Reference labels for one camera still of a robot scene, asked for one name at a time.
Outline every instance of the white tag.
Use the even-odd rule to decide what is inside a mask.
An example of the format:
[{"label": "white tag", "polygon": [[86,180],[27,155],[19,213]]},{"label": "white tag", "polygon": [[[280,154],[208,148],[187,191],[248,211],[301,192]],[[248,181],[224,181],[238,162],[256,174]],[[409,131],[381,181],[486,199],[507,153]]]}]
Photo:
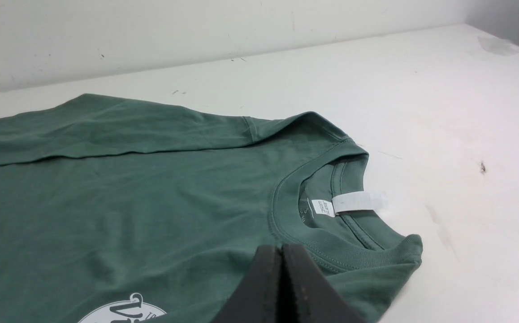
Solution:
[{"label": "white tag", "polygon": [[335,211],[333,210],[333,204],[326,200],[311,200],[311,204],[313,204],[313,210],[317,214],[325,214],[330,217],[335,217]]},{"label": "white tag", "polygon": [[383,192],[351,192],[332,200],[335,214],[344,211],[381,210],[387,207],[387,196]]}]

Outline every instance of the white circular print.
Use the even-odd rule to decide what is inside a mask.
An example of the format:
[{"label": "white circular print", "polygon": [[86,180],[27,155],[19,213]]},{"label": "white circular print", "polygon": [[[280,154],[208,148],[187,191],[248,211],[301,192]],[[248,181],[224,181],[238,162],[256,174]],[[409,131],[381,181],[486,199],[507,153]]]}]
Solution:
[{"label": "white circular print", "polygon": [[129,301],[120,301],[98,307],[78,323],[136,323],[166,314],[161,308],[144,303],[135,292]]}]

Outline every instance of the black object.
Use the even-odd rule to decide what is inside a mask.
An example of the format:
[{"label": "black object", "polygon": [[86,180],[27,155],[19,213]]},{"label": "black object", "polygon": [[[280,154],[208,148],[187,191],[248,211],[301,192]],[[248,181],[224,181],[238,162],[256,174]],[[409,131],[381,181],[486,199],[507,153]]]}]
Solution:
[{"label": "black object", "polygon": [[211,323],[365,323],[329,285],[305,248],[262,245]]}]

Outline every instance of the white table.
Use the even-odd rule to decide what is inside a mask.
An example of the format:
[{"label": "white table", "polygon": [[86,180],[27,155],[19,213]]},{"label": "white table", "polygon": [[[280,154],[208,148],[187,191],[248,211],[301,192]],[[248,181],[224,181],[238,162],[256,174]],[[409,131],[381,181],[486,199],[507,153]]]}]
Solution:
[{"label": "white table", "polygon": [[518,47],[442,27],[4,92],[0,117],[85,92],[259,118],[319,112],[369,151],[384,220],[423,237],[423,265],[382,322],[519,322]]}]

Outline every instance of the green t-shirt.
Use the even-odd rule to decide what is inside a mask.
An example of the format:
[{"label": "green t-shirt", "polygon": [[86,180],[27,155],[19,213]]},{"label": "green t-shirt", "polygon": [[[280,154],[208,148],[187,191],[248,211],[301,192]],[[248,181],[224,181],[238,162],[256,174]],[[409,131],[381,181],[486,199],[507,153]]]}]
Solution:
[{"label": "green t-shirt", "polygon": [[208,323],[258,245],[299,243],[375,322],[421,262],[361,191],[368,154],[316,113],[223,117],[85,94],[0,119],[0,323]]}]

